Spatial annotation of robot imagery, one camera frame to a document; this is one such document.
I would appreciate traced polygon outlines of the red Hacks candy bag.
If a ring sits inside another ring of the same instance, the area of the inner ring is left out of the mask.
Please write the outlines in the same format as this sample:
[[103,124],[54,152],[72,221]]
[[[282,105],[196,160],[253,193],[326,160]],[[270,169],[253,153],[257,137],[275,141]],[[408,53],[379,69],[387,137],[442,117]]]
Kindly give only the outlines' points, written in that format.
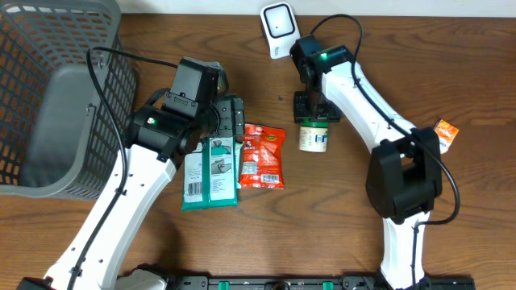
[[281,166],[281,148],[285,137],[286,130],[281,128],[245,125],[239,178],[243,188],[285,187]]

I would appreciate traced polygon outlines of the green lid jar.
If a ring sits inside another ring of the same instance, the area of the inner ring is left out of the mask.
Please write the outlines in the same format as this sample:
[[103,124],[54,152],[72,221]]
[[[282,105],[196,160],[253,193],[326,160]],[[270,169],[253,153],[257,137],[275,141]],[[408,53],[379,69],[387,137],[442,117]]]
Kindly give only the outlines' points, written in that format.
[[315,153],[326,152],[328,132],[328,122],[311,122],[308,118],[304,119],[300,126],[299,149]]

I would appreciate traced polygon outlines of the green 3M gloves pack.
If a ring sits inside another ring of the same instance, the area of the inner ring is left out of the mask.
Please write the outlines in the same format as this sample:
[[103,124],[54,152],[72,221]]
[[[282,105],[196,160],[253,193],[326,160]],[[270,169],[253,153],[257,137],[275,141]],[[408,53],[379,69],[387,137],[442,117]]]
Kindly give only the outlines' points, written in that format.
[[237,206],[236,137],[204,138],[184,160],[183,211]]

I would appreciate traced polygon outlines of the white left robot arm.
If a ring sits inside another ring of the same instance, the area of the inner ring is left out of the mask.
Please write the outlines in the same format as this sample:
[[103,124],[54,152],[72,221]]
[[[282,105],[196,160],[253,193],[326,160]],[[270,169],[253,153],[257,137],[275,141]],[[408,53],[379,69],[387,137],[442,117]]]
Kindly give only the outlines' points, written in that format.
[[244,131],[243,100],[235,95],[137,110],[128,146],[117,156],[101,195],[69,248],[43,278],[24,277],[20,289],[166,289],[170,278],[136,268],[119,270],[150,207],[170,183],[183,157],[204,138]]

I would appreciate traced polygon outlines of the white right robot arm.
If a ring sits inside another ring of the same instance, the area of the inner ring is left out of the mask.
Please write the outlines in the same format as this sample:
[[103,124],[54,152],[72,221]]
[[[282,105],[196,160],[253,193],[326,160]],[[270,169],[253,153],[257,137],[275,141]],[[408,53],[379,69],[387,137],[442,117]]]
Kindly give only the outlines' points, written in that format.
[[306,86],[293,100],[301,150],[327,142],[317,129],[342,117],[353,125],[370,153],[365,188],[384,227],[381,277],[387,288],[415,289],[424,279],[423,231],[442,192],[437,134],[418,129],[388,105],[345,46],[323,49],[298,41],[289,54]]

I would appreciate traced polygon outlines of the small orange carton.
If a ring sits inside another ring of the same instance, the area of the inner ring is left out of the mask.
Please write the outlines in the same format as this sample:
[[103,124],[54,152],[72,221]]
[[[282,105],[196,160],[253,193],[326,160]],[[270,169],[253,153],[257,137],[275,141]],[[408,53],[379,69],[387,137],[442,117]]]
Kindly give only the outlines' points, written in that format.
[[434,131],[439,138],[440,154],[443,155],[448,152],[460,130],[444,119],[440,119],[435,124]]

